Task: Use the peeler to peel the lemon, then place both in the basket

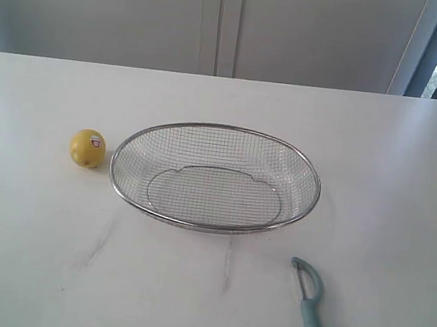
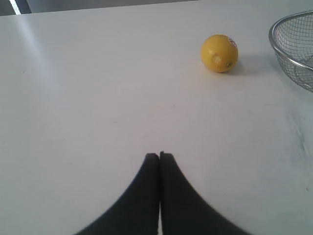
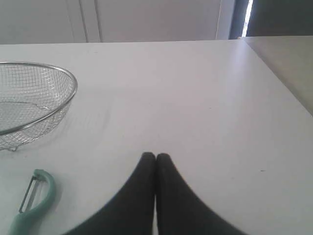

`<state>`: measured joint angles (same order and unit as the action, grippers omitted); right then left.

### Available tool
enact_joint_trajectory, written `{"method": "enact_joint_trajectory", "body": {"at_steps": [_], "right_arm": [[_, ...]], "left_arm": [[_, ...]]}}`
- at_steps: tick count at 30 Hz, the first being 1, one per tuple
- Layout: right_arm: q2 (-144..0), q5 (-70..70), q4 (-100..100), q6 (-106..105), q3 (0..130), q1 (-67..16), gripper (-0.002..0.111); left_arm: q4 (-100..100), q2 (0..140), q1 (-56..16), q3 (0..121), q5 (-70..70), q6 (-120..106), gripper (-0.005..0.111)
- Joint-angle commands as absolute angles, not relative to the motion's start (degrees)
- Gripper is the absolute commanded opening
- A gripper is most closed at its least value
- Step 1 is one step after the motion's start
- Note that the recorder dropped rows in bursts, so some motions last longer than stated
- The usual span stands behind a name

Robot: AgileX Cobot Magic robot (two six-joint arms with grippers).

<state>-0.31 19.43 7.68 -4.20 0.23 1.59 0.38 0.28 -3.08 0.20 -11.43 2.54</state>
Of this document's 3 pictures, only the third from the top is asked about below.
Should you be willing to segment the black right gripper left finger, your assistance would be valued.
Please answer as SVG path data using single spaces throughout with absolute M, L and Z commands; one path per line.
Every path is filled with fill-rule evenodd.
M 156 157 L 144 152 L 131 176 L 99 211 L 68 235 L 151 235 L 155 206 Z

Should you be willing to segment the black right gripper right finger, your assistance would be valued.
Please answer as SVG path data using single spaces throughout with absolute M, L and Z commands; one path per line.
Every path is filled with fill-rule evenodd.
M 160 235 L 245 234 L 191 190 L 166 153 L 156 157 L 156 214 Z

